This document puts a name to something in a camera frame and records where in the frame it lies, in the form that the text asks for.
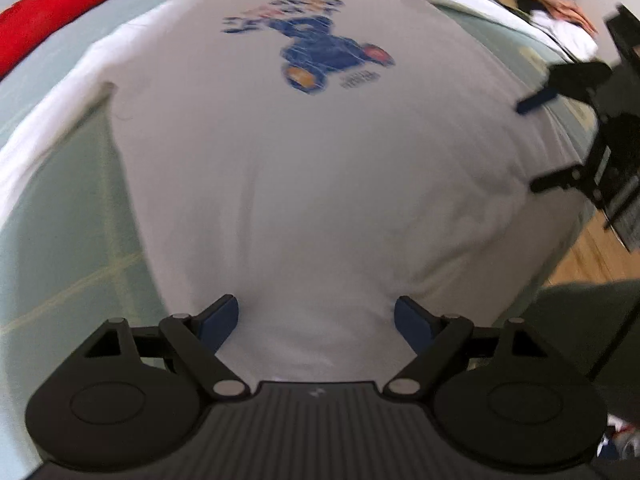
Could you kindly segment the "white printed t-shirt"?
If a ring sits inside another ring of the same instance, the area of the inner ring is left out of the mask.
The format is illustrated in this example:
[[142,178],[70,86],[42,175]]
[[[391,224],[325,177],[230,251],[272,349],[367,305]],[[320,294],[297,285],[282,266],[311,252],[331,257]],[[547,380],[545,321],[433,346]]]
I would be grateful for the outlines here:
[[222,357],[252,382],[382,382],[399,296],[494,322],[586,209],[530,192],[577,151],[444,6],[536,36],[488,0],[169,0],[18,125],[2,218],[103,104],[168,312],[238,298]]

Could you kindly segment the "pink cloth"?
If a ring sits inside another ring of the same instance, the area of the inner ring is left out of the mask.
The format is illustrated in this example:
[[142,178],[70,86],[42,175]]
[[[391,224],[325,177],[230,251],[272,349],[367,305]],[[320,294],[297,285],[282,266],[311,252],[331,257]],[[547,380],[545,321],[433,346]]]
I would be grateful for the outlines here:
[[591,37],[597,35],[596,26],[574,0],[536,0],[556,20],[566,21],[580,26]]

